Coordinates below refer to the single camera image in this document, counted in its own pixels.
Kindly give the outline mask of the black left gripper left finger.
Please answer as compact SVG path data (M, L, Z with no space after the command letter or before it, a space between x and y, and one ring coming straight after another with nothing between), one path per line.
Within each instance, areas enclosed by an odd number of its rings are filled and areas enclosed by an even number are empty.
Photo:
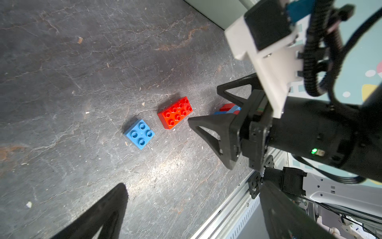
M91 239L99 233L99 239L118 239L127 203L126 186L119 183L53 238Z

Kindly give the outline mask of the blue red lego assembly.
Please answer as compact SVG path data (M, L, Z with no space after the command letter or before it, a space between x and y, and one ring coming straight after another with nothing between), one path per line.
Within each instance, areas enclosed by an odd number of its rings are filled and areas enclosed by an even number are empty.
M241 108L234 103L229 103L223 105L217 112L214 113L214 115L221 115L221 114L239 114L241 111Z

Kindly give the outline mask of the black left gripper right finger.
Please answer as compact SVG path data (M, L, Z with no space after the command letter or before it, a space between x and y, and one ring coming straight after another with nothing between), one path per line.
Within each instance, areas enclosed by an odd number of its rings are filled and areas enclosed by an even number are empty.
M333 239L273 183L265 181L260 202L271 239Z

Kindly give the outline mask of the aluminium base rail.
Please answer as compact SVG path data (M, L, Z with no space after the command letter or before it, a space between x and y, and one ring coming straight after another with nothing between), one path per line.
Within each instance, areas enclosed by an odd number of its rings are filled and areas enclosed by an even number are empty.
M261 179L265 169L253 171L191 236L192 239L237 239L260 210Z

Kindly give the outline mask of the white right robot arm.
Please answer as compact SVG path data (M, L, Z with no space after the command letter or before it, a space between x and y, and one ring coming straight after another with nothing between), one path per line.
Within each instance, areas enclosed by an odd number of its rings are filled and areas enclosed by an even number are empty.
M376 88L356 115L341 114L326 101L287 97L284 113L273 109L257 74L223 84L218 94L238 105L238 114L189 118L188 123L233 169L239 156L261 170L268 147L375 181L382 180L382 89Z

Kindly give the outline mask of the red long lego brick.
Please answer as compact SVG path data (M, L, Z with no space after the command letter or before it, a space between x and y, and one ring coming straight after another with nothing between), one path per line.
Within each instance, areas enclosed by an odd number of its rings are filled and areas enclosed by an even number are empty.
M159 112L157 115L164 129L172 129L192 112L193 108L191 107L189 99L183 97Z

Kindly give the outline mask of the light blue square lego brick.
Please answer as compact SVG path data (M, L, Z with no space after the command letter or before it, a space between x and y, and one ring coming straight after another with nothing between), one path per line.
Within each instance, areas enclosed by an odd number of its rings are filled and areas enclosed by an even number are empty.
M142 119L137 120L123 133L131 142L142 150L154 137L155 132Z

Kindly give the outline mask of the green plastic storage box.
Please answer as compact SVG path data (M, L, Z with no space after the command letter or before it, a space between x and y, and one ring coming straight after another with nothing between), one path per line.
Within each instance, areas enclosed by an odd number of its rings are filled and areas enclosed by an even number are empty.
M185 0L217 26L226 30L258 0Z

